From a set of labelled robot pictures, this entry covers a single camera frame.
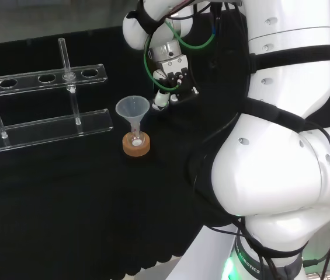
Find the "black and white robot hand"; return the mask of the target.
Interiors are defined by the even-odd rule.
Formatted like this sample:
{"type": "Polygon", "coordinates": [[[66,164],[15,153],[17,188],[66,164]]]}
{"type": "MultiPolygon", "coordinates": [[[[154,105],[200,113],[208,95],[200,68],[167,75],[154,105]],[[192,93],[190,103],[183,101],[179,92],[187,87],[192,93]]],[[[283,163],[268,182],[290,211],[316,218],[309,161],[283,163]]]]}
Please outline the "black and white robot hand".
{"type": "Polygon", "coordinates": [[[166,109],[169,105],[177,105],[187,102],[199,95],[187,56],[184,54],[177,57],[159,60],[153,58],[156,70],[152,73],[153,78],[165,88],[175,90],[158,89],[152,102],[152,108],[157,111],[166,109]]]}

